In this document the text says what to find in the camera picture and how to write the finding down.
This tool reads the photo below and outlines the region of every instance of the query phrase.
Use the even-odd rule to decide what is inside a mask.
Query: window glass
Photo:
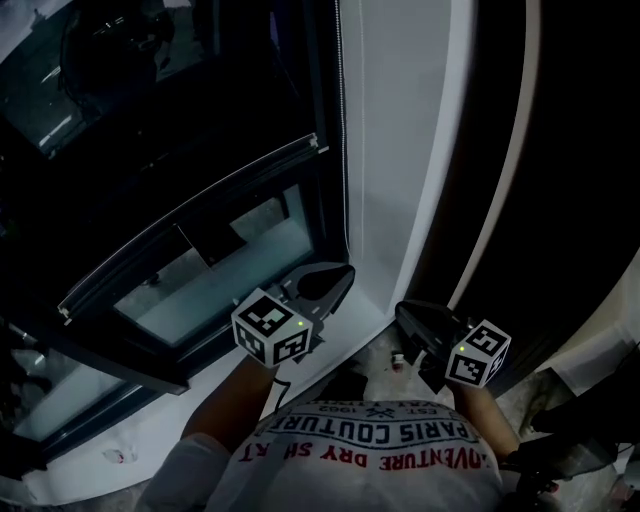
[[[312,252],[297,185],[228,225],[190,233],[188,242],[191,249],[115,304],[169,345]]]
[[[42,441],[122,381],[47,347],[14,325],[0,336],[4,430]]]

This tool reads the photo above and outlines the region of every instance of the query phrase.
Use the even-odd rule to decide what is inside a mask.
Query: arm
[[[486,388],[472,388],[453,382],[447,382],[447,386],[453,391],[456,411],[478,430],[498,462],[504,462],[510,453],[518,449],[520,441],[491,392]]]
[[[194,411],[182,438],[206,434],[233,453],[258,424],[276,371],[245,357]]]

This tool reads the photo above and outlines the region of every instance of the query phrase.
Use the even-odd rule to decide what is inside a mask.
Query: floor
[[[369,384],[365,392],[368,400],[400,400],[423,399],[437,400],[453,407],[453,396],[445,388],[438,396],[435,396],[422,382],[412,367],[405,367],[401,373],[395,373],[391,369],[391,352],[399,348],[398,336],[395,326],[389,327],[380,336],[354,356],[354,360],[360,363],[362,371],[369,377]],[[293,401],[293,404],[315,398],[322,390],[330,377],[318,383],[314,388],[304,393]],[[551,390],[549,406],[553,407],[570,398],[570,392],[562,382],[552,373],[533,374],[498,398],[498,403],[505,416],[516,432],[519,431],[529,404],[540,386]],[[560,489],[555,494],[561,503],[562,510],[568,512],[604,512],[611,510],[608,506],[608,496],[616,481],[616,473],[612,467],[604,468],[598,472],[582,475],[569,482],[562,482]],[[122,491],[102,496],[65,507],[49,509],[20,507],[3,507],[0,511],[60,511],[60,512],[127,512],[132,511],[134,505],[144,490],[146,483],[135,485]]]

